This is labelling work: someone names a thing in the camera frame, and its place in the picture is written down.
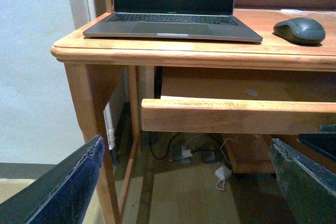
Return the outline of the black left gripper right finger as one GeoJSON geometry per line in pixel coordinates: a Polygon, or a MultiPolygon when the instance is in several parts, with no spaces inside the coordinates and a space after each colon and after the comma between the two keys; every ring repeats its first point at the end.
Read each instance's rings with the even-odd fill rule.
{"type": "Polygon", "coordinates": [[[335,174],[278,138],[270,157],[296,223],[335,223],[335,174]]]}

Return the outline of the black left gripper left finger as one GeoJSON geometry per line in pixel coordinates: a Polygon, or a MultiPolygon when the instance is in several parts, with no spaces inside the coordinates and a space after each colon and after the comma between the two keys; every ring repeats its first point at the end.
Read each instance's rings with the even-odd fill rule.
{"type": "Polygon", "coordinates": [[[82,223],[104,157],[100,135],[1,203],[1,223],[82,223]]]}

